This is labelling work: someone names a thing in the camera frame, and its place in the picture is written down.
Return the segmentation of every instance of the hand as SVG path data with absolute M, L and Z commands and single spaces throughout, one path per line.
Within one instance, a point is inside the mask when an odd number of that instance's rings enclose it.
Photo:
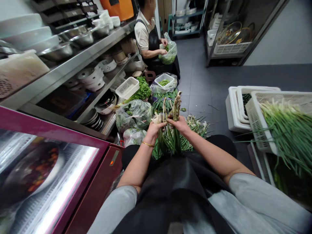
M 167 54 L 168 52 L 165 50 L 165 49 L 160 49 L 160 54 L 161 55 L 165 55 L 165 54 Z
M 188 124 L 185 121 L 185 118 L 183 116 L 179 116 L 178 121 L 173 121 L 172 119 L 167 119 L 167 122 L 172 124 L 176 129 L 185 136 L 188 131 L 191 131 Z
M 150 123 L 149 129 L 147 130 L 147 134 L 145 138 L 143 139 L 144 142 L 150 144 L 150 145 L 155 145 L 156 139 L 158 138 L 158 131 L 162 127 L 166 126 L 167 122 L 164 123 L 159 123 L 155 124 L 153 122 Z
M 163 45 L 164 47 L 166 47 L 166 46 L 168 45 L 167 39 L 161 38 L 161 39 L 160 39 L 160 42 L 162 43 L 162 45 Z

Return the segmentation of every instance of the storage shelf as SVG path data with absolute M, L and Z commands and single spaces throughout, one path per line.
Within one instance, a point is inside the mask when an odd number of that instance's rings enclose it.
M 200 11 L 196 11 L 194 14 L 190 14 L 190 15 L 184 15 L 184 16 L 174 15 L 172 17 L 172 19 L 176 20 L 176 19 L 183 19 L 183 18 L 188 18 L 188 17 L 192 17 L 192 16 L 196 16 L 196 15 L 202 15 L 204 12 L 205 12 L 205 10 L 200 10 Z
M 188 32 L 188 33 L 183 33 L 183 34 L 173 34 L 173 36 L 186 36 L 186 35 L 191 35 L 191 34 L 196 34 L 196 33 L 200 33 L 200 29 L 199 30 L 196 30 L 194 32 Z
M 97 132 L 91 128 L 88 128 L 84 125 L 81 125 L 75 121 L 72 121 L 70 119 L 67 119 L 63 116 L 60 116 L 56 113 L 53 113 L 49 110 L 46 110 L 42 107 L 39 107 L 37 105 L 34 105 L 30 102 L 27 102 L 24 106 L 22 106 L 20 108 L 20 111 L 33 115 L 37 118 L 41 118 L 47 121 L 50 121 L 52 123 L 64 126 L 66 128 L 70 128 L 72 130 L 78 131 L 78 132 L 82 132 L 84 134 L 93 136 L 93 137 L 97 137 L 99 139 L 103 139 L 106 140 L 107 136 L 101 134 L 100 132 Z
M 132 20 L 122 27 L 111 30 L 110 35 L 79 51 L 74 57 L 64 63 L 55 66 L 47 74 L 2 100 L 0 105 L 12 110 L 18 110 L 27 102 L 37 104 L 102 53 L 133 32 L 135 23 L 136 21 Z
M 126 66 L 133 61 L 133 59 L 137 56 L 137 54 L 133 55 L 124 65 L 117 66 L 116 69 L 114 69 L 112 72 L 105 73 L 105 77 L 107 80 L 105 80 L 105 85 L 103 88 L 95 92 L 95 95 L 91 98 L 91 100 L 87 101 L 86 105 L 82 108 L 84 110 L 80 114 L 80 116 L 77 118 L 77 122 L 80 123 L 86 115 L 90 112 L 90 110 L 96 105 L 96 103 L 101 99 L 101 97 L 106 93 L 106 91 L 114 84 L 114 82 L 117 80 L 117 78 L 120 76 L 120 74 L 125 70 Z
M 40 3 L 35 2 L 34 0 L 30 1 L 30 4 L 35 8 L 37 11 L 42 12 L 48 9 L 51 9 L 56 6 L 77 3 L 77 0 L 46 0 Z

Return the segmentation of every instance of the display fridge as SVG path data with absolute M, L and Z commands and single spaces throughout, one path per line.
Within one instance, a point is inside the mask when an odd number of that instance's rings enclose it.
M 122 170 L 123 148 L 0 112 L 0 233 L 87 233 Z

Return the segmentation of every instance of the white plastic basket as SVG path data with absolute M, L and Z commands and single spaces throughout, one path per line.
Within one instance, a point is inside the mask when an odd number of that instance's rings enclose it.
M 209 46 L 212 46 L 217 35 L 218 29 L 211 29 L 207 31 L 207 42 Z
M 266 153 L 259 151 L 255 147 L 253 142 L 250 142 L 250 145 L 253 151 L 253 155 L 252 154 L 249 155 L 256 176 L 262 178 L 265 182 L 276 187 Z
M 242 120 L 242 123 L 245 123 L 243 120 L 247 120 L 248 116 L 245 114 L 243 94 L 250 94 L 252 91 L 280 91 L 278 87 L 268 87 L 268 86 L 237 86 L 237 101 L 239 109 L 239 119 Z
M 243 53 L 252 42 L 245 42 L 239 44 L 216 45 L 214 54 L 236 54 Z
M 241 123 L 238 118 L 238 104 L 236 98 L 237 87 L 230 87 L 228 89 L 229 94 L 225 100 L 227 108 L 227 123 L 228 129 L 233 132 L 246 133 L 251 131 L 249 124 Z
M 165 86 L 160 85 L 159 82 L 161 82 L 163 80 L 169 80 L 169 83 L 166 84 Z M 155 83 L 158 84 L 160 87 L 165 88 L 165 87 L 169 86 L 169 84 L 172 84 L 172 82 L 174 80 L 175 79 L 172 76 L 169 76 L 168 74 L 164 73 L 155 79 Z
M 116 80 L 113 84 L 112 84 L 112 86 L 110 87 L 110 90 L 112 91 L 112 92 L 114 92 L 114 93 L 116 93 L 116 89 L 123 83 L 123 82 L 125 82 L 126 81 L 126 79 L 124 79 L 124 78 L 118 78 L 118 80 Z
M 5 98 L 27 85 L 50 69 L 34 50 L 10 55 L 0 61 L 0 98 Z
M 139 90 L 139 88 L 139 81 L 136 78 L 130 76 L 116 89 L 116 94 L 120 98 L 129 99 L 136 91 Z
M 300 110 L 308 115 L 312 115 L 312 93 L 308 92 L 288 92 L 288 91 L 253 91 L 251 99 L 246 104 L 250 126 L 252 131 L 268 128 L 264 119 L 259 103 L 277 101 L 290 101 L 292 104 L 298 104 Z M 270 130 L 254 132 L 254 138 L 259 150 L 278 155 L 278 150 L 274 142 L 265 142 L 272 139 Z

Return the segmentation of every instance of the stainless steel shelf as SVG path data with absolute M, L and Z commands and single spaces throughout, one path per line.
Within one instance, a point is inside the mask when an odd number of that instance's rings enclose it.
M 37 104 L 69 78 L 133 32 L 135 23 L 136 21 L 133 20 L 122 27 L 111 30 L 110 35 L 79 51 L 71 59 L 57 65 L 49 73 L 1 101 L 0 105 L 12 110 L 18 110 L 27 102 Z
M 76 122 L 80 123 L 86 115 L 90 112 L 90 110 L 95 106 L 95 104 L 100 100 L 100 98 L 106 93 L 106 91 L 112 86 L 112 84 L 116 81 L 116 79 L 120 76 L 120 74 L 125 70 L 126 66 L 133 61 L 133 59 L 137 56 L 137 54 L 133 55 L 124 65 L 118 66 L 115 70 L 110 73 L 105 73 L 107 80 L 105 80 L 105 85 L 103 88 L 98 90 L 95 95 L 92 97 L 91 102 L 87 102 L 88 106 L 85 107 L 83 112 L 77 118 Z
M 20 111 L 25 112 L 26 114 L 32 115 L 34 117 L 61 125 L 63 127 L 66 128 L 70 128 L 73 129 L 75 131 L 87 134 L 87 135 L 91 135 L 93 137 L 97 137 L 103 140 L 106 140 L 107 136 L 103 135 L 100 132 L 97 132 L 91 128 L 88 128 L 82 124 L 79 124 L 75 121 L 69 120 L 61 115 L 58 115 L 56 113 L 53 113 L 49 110 L 46 110 L 42 107 L 36 106 L 34 104 L 31 103 L 26 103 L 24 106 L 22 106 L 20 109 Z

